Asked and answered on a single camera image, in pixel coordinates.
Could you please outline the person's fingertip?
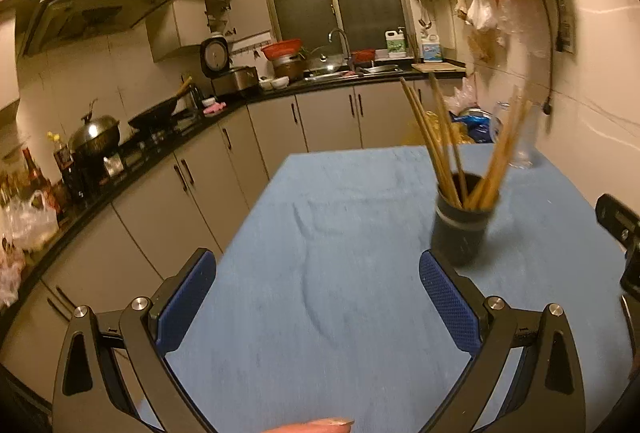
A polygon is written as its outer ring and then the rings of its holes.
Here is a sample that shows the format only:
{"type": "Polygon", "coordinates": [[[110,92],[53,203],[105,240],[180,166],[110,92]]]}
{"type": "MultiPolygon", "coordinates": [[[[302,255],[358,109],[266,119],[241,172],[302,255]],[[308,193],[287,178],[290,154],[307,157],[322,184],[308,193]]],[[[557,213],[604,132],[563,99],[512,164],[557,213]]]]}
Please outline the person's fingertip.
{"type": "Polygon", "coordinates": [[[355,421],[348,418],[323,418],[308,422],[283,424],[264,433],[350,433],[355,421]]]}

